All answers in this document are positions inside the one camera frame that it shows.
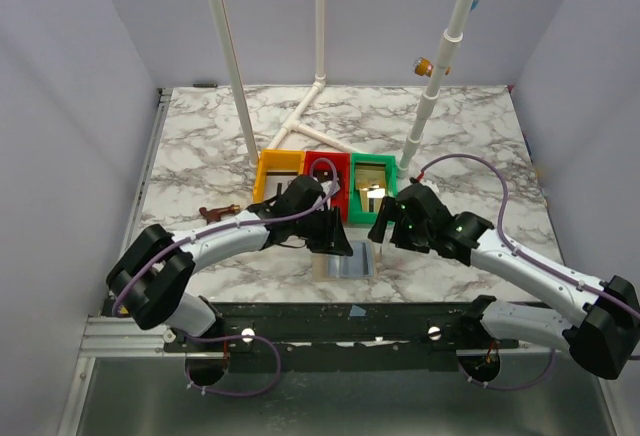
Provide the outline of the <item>beige card holder wallet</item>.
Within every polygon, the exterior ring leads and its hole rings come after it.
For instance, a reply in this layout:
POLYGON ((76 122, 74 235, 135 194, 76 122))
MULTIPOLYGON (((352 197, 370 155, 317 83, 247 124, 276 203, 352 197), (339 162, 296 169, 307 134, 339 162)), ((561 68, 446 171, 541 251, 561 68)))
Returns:
POLYGON ((367 241, 355 241, 352 249, 352 256, 313 254, 313 278, 317 281, 373 279, 377 273, 373 245, 367 241))

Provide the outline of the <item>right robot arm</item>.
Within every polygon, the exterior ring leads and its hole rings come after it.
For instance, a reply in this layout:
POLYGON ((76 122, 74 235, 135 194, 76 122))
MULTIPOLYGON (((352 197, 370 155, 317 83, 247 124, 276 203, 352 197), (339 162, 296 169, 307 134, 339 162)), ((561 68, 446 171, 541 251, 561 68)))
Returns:
POLYGON ((617 379, 639 342, 639 298, 632 283, 576 272, 527 251, 490 221, 452 214, 427 186, 414 183, 383 198, 369 240, 436 252, 496 275, 534 296, 543 307, 490 300, 479 324, 497 340, 520 340, 568 353, 589 373, 617 379))

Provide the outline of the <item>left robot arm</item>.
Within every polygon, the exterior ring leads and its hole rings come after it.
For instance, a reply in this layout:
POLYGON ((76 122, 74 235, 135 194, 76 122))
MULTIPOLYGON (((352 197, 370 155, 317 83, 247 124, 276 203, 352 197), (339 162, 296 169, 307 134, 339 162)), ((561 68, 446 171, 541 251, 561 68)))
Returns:
POLYGON ((352 255, 341 212, 329 203, 327 193, 336 186, 299 175, 281 194, 204 228, 145 228, 106 277, 116 298, 112 309, 125 309, 142 330, 165 325, 195 338, 221 335, 220 313, 206 298, 188 293, 191 277, 233 256, 281 246, 291 237, 316 254, 352 255))

